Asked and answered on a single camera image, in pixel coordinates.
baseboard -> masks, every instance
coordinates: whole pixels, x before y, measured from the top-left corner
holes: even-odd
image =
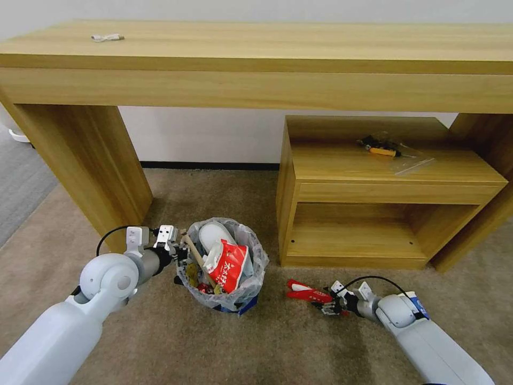
[[[279,170],[279,163],[210,163],[141,160],[141,166],[143,168],[174,168],[177,170]]]

gray carpet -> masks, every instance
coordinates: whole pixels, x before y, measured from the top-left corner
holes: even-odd
[[[14,141],[0,129],[0,246],[57,184],[29,143]]]
[[[353,315],[324,317],[306,302],[285,297],[289,278],[322,287],[371,273],[415,290],[432,318],[496,384],[511,383],[512,221],[445,275],[430,267],[281,268],[276,172],[146,170],[146,175],[155,196],[146,224],[186,227],[218,215],[256,232],[271,261],[259,303],[240,318],[207,309],[172,283],[174,268],[167,268],[109,316],[73,384],[420,384],[382,327]],[[59,186],[0,249],[0,355],[41,312],[66,298],[98,240]],[[386,283],[369,283],[381,295],[394,292]]]

white cable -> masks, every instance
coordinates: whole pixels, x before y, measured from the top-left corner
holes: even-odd
[[[101,43],[107,40],[123,40],[125,37],[120,34],[110,34],[110,35],[91,35],[91,39],[93,39],[97,43]]]

wooden stick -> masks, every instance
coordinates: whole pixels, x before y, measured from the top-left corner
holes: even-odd
[[[201,254],[199,253],[198,249],[196,249],[196,246],[194,245],[194,242],[192,241],[191,237],[189,237],[189,234],[187,234],[184,230],[181,231],[182,233],[182,240],[189,246],[191,249],[192,255],[194,255],[194,258],[196,259],[196,262],[198,263],[199,267],[201,267],[201,270],[205,273],[207,280],[209,281],[212,288],[215,288],[217,283],[212,279],[212,277],[208,274],[205,269],[203,269],[203,258],[201,257]]]

wooden cabinet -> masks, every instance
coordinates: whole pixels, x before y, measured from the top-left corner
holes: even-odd
[[[434,161],[356,140],[388,132]],[[286,118],[276,197],[282,265],[422,268],[507,181],[435,118]]]

